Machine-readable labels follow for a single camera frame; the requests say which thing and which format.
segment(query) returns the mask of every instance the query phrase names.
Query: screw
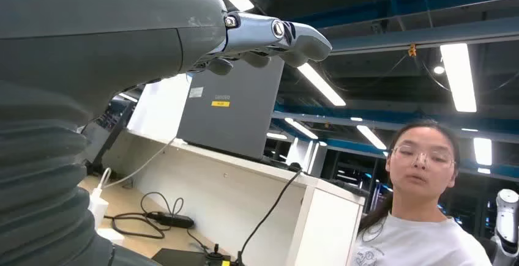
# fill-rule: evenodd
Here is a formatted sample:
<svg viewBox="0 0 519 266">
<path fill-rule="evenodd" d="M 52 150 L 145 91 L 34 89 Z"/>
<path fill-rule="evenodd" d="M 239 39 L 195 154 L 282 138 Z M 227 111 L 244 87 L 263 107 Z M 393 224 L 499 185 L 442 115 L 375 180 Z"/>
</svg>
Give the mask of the screw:
<svg viewBox="0 0 519 266">
<path fill-rule="evenodd" d="M 229 28 L 235 28 L 236 19 L 234 17 L 225 17 L 225 26 L 228 26 Z"/>
<path fill-rule="evenodd" d="M 281 24 L 281 21 L 275 20 L 272 23 L 272 32 L 277 38 L 283 37 L 283 35 L 285 34 L 285 28 Z"/>
</svg>

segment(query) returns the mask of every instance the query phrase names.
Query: woman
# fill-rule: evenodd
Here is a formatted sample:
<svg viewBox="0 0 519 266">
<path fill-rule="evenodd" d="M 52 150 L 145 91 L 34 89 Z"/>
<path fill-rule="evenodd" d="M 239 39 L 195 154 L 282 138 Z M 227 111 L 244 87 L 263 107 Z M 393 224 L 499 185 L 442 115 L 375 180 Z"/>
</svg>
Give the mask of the woman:
<svg viewBox="0 0 519 266">
<path fill-rule="evenodd" d="M 455 136 L 436 122 L 407 125 L 390 146 L 393 195 L 360 221 L 354 266 L 490 266 L 481 244 L 438 208 L 458 175 Z"/>
</svg>

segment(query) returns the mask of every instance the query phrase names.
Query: white t-shirt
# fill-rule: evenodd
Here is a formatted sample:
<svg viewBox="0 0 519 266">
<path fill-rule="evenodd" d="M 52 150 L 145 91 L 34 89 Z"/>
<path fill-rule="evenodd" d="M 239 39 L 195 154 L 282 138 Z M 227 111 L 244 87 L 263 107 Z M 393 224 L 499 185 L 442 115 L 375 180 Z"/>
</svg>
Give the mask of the white t-shirt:
<svg viewBox="0 0 519 266">
<path fill-rule="evenodd" d="M 352 266 L 491 266 L 483 246 L 452 218 L 417 222 L 389 214 L 356 245 Z"/>
</svg>

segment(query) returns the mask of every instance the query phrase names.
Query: power adapter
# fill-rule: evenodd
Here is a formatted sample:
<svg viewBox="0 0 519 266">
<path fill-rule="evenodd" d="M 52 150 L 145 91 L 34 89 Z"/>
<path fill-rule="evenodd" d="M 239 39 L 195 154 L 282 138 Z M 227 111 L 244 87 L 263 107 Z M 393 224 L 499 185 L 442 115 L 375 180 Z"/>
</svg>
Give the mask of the power adapter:
<svg viewBox="0 0 519 266">
<path fill-rule="evenodd" d="M 146 217 L 164 226 L 191 228 L 195 225 L 195 222 L 191 218 L 178 214 L 172 215 L 165 212 L 150 212 L 146 214 Z"/>
</svg>

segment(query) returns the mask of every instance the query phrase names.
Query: glasses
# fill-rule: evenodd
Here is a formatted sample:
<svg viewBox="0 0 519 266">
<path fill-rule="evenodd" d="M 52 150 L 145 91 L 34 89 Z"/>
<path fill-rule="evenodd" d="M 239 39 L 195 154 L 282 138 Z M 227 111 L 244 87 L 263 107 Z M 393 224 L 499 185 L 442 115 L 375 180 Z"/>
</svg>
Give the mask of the glasses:
<svg viewBox="0 0 519 266">
<path fill-rule="evenodd" d="M 449 153 L 432 151 L 430 153 L 422 153 L 419 149 L 411 146 L 399 146 L 394 149 L 395 159 L 403 165 L 413 164 L 420 154 L 425 155 L 425 163 L 429 167 L 448 168 L 455 163 Z"/>
</svg>

